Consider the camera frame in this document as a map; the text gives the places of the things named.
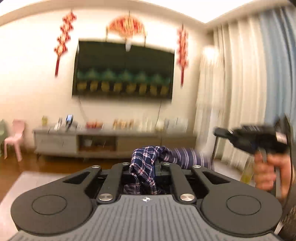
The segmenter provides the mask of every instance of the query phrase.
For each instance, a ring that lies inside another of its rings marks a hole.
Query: sleeve
[[[283,210],[283,227],[279,236],[284,241],[296,241],[296,184],[292,186],[290,197]]]

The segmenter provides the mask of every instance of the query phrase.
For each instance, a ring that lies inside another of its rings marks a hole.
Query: blue curtain
[[[295,8],[283,7],[259,15],[267,70],[265,122],[290,117],[296,137]]]

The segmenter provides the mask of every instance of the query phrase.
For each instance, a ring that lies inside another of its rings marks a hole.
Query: tv screen
[[[171,99],[174,53],[125,44],[79,41],[73,95]]]

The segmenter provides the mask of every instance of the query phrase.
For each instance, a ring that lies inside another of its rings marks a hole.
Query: gray ribbed plate
[[[182,205],[171,195],[122,195],[113,204],[101,205],[84,225],[52,237],[18,232],[11,241],[273,241],[269,233],[238,238],[210,227],[192,205]]]

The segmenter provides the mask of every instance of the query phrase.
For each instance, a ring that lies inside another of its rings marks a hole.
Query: pink chair
[[[4,140],[4,159],[7,158],[7,144],[14,145],[15,154],[17,155],[17,160],[22,160],[22,154],[20,151],[20,144],[23,142],[23,132],[25,129],[25,122],[23,120],[13,120],[12,128],[15,132],[14,136],[7,137]]]

